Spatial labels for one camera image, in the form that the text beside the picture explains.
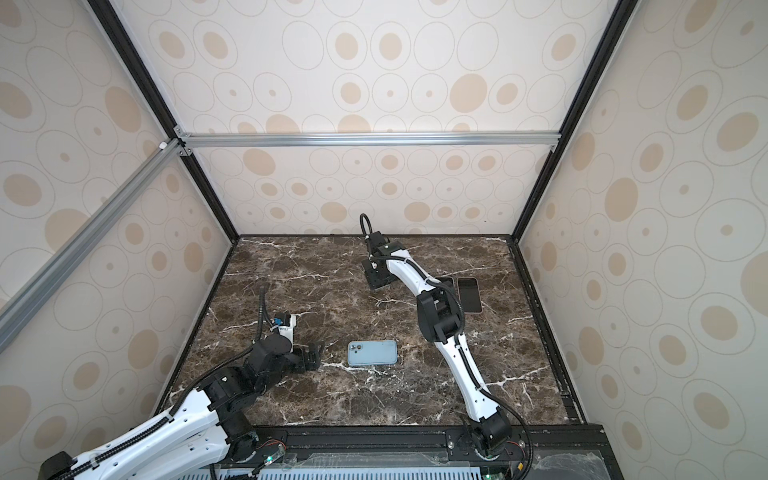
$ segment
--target light blue phone case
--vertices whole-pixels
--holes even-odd
[[[349,366],[394,365],[397,363],[397,342],[395,340],[366,340],[349,342],[346,347]]]

